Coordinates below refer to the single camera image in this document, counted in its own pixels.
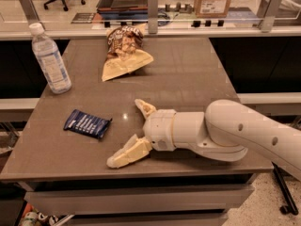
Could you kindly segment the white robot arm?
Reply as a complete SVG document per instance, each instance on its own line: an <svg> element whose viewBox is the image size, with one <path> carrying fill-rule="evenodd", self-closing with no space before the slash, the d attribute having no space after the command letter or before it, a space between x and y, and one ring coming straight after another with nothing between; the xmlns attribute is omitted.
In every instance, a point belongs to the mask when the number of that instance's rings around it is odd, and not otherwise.
<svg viewBox="0 0 301 226"><path fill-rule="evenodd" d="M245 105L217 100L204 112L158 109L141 99L136 99L135 105L145 119L144 136L130 137L107 159L112 169L138 161L151 150L186 149L226 162L238 161L252 150L301 180L301 131Z"/></svg>

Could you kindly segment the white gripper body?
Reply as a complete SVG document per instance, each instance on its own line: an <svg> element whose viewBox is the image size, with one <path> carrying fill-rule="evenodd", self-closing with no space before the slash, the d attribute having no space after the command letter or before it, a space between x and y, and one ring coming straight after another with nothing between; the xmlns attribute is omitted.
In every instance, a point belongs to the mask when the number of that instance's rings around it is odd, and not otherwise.
<svg viewBox="0 0 301 226"><path fill-rule="evenodd" d="M175 115L176 111L173 109L160 109L146 118L143 131L154 150L167 152L175 150L171 135Z"/></svg>

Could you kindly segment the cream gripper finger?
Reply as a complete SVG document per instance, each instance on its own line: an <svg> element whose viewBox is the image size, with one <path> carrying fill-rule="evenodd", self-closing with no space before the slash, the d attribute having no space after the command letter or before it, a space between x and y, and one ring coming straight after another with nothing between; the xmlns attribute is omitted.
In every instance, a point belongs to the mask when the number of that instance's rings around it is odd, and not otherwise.
<svg viewBox="0 0 301 226"><path fill-rule="evenodd" d="M142 113L144 119L147 119L153 112L157 111L154 105L151 105L141 99L135 99L135 105Z"/></svg>
<svg viewBox="0 0 301 226"><path fill-rule="evenodd" d="M147 156L151 150L151 143L145 137L133 135L120 150L107 159L106 165L111 169L122 168Z"/></svg>

